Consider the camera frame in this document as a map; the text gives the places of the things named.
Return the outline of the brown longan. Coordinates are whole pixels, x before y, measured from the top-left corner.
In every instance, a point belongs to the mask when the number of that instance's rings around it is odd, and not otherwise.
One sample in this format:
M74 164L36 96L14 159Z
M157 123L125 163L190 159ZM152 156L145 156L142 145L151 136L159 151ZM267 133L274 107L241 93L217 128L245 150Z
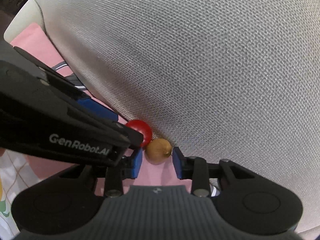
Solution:
M163 163L170 157L172 146L166 139L154 139L145 149L145 155L148 161L152 164L158 165Z

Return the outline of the beige sofa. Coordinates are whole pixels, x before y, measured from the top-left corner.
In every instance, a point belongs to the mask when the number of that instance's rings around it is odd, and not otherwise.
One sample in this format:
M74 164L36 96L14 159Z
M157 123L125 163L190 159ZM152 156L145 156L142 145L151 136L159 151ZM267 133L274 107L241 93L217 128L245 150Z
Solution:
M294 191L319 235L319 0L28 0L91 93L158 137Z

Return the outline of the pink checkered lemon cloth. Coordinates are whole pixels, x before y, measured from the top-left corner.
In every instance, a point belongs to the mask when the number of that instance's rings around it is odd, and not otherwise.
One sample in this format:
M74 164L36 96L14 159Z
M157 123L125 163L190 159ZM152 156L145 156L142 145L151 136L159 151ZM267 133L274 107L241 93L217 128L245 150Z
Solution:
M64 77L74 74L36 23L30 24L9 43L27 51ZM1 151L1 239L12 239L19 233L10 212L14 198L24 189L70 166L70 163L41 159L9 150ZM152 165L144 158L137 179L123 181L124 191L127 192L131 185L184 185L187 191L191 190L190 180L179 180L176 177L171 158L159 165Z

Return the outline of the red cherry tomato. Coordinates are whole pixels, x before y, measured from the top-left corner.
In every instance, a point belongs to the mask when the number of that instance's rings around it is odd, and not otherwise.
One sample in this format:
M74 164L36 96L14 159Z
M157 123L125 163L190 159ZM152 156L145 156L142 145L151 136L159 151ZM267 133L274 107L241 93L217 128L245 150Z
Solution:
M141 147L145 148L152 140L152 130L150 126L142 120L130 120L126 123L126 126L134 129L135 131L143 135L143 141Z

